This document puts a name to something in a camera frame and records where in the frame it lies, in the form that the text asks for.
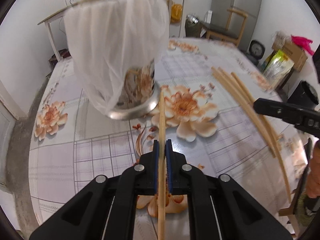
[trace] gray floor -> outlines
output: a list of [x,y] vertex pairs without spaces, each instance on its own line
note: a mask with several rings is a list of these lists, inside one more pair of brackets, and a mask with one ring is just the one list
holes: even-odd
[[33,125],[48,80],[46,79],[37,93],[28,117],[16,122],[7,153],[6,183],[8,190],[14,195],[18,221],[24,239],[29,239],[31,233],[39,226],[31,203],[28,160]]

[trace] chair backrest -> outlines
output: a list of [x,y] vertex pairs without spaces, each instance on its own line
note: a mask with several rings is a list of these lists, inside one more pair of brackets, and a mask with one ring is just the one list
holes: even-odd
[[235,8],[227,9],[227,11],[229,12],[229,17],[228,17],[228,21],[227,21],[227,25],[226,25],[226,30],[229,29],[229,25],[230,25],[230,22],[231,22],[231,16],[232,16],[233,13],[243,17],[242,26],[241,26],[240,33],[239,33],[239,38],[241,38],[241,36],[243,34],[243,31],[244,31],[245,23],[246,23],[247,18],[248,18],[248,14],[245,11],[241,11],[241,10],[238,10],[238,9],[235,9]]

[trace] orange plastic bag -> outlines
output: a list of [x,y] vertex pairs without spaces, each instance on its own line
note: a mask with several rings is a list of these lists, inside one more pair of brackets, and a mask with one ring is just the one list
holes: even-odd
[[182,5],[174,4],[171,7],[171,23],[178,23],[181,21]]

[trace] pink plastic bag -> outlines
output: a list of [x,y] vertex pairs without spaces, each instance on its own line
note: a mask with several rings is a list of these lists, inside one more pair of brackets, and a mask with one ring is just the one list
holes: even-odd
[[302,47],[311,56],[314,55],[315,52],[310,47],[310,44],[313,42],[312,40],[308,40],[307,38],[304,38],[304,37],[298,37],[298,36],[292,36],[292,35],[291,35],[291,39],[294,44],[296,44],[299,47]]

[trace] gray refrigerator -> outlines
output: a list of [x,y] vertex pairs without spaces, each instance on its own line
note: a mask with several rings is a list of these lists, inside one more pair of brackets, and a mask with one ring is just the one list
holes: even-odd
[[[227,11],[228,8],[234,7],[236,9],[246,11],[249,17],[247,19],[244,33],[239,44],[239,49],[247,50],[257,23],[261,1],[262,0],[212,0],[211,23],[225,27],[229,16],[229,12]],[[233,13],[229,30],[238,35],[240,32],[242,21],[242,17]]]

